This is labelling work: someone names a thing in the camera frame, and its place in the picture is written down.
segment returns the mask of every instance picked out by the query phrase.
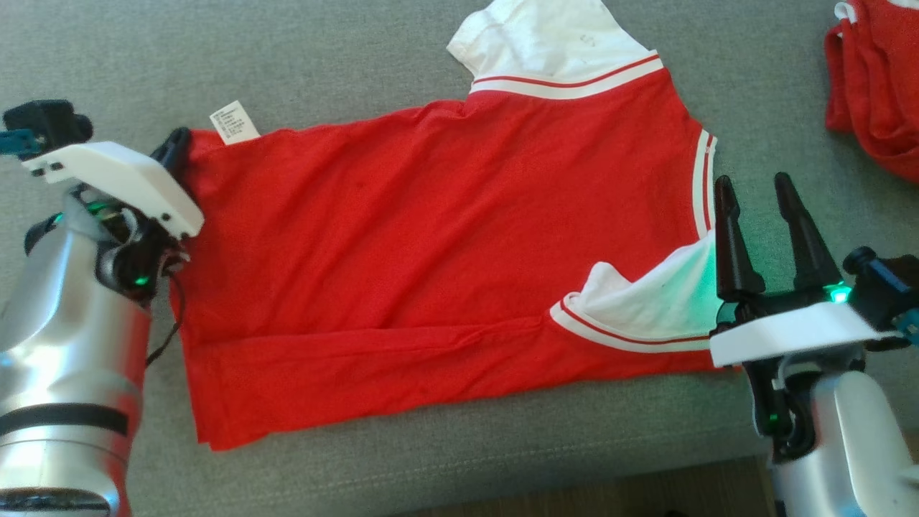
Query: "gray fabric surface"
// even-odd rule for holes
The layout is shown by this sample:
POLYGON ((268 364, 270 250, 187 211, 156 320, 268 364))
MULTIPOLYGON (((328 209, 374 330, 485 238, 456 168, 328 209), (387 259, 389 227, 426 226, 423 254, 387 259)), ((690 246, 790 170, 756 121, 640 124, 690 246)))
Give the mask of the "gray fabric surface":
MULTIPOLYGON (((690 111, 720 138, 743 226, 773 287, 792 271, 772 175, 796 180, 838 259, 869 244, 919 252, 919 190, 823 128, 823 34, 835 0, 608 2, 656 48, 690 111)), ((262 132, 351 121, 437 98, 470 77, 444 50, 486 0, 4 2, 0 107, 64 97, 97 139, 149 151, 240 99, 262 132)), ((0 165, 0 293, 29 224, 60 192, 0 165)), ((171 318, 160 304, 154 340, 171 318)), ((870 358, 919 426, 912 350, 870 358)), ((196 445, 179 349, 148 373, 130 464, 137 515, 372 515, 570 485, 762 451, 736 375, 679 375, 434 407, 273 436, 224 454, 196 445)))

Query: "blue connector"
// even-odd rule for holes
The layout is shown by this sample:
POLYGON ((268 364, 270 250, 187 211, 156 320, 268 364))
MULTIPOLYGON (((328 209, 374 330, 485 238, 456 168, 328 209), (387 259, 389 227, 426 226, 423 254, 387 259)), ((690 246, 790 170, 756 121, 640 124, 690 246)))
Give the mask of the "blue connector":
POLYGON ((919 346, 919 309, 910 309, 901 314, 895 325, 909 342, 919 346))
POLYGON ((0 155, 15 155, 20 159, 41 153, 41 144, 32 130, 0 132, 0 155))

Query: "wooden floor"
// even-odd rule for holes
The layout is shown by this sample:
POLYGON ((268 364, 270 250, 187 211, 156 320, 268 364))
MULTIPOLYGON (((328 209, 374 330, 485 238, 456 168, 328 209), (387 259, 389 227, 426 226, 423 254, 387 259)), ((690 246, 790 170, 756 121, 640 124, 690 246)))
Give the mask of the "wooden floor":
POLYGON ((765 460, 732 460, 403 517, 664 517, 668 511, 687 517, 775 517, 765 460))

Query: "clothing label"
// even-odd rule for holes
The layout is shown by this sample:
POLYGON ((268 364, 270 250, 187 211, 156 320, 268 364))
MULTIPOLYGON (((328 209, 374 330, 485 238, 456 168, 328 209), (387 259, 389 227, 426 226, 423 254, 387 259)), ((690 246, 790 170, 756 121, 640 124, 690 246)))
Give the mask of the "clothing label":
POLYGON ((261 136, 238 100, 212 113, 210 121, 223 139, 223 143, 227 145, 261 136))

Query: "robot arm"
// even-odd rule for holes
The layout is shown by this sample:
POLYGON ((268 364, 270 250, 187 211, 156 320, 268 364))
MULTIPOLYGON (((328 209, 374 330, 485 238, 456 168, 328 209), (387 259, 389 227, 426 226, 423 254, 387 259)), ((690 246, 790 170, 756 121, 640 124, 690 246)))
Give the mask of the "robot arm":
POLYGON ((190 133, 149 157, 84 144, 91 126, 66 101, 28 103, 4 122, 0 149, 32 176, 77 182, 63 211, 28 231, 0 316, 0 514, 130 515, 156 278, 203 224, 176 180, 190 133))
POLYGON ((849 288, 788 175, 776 176, 794 250, 794 290, 766 294, 750 263, 727 177, 715 184, 716 366, 741 365, 754 426, 772 441, 779 516, 919 515, 913 460, 865 350, 919 344, 919 259, 859 248, 844 262, 849 288))

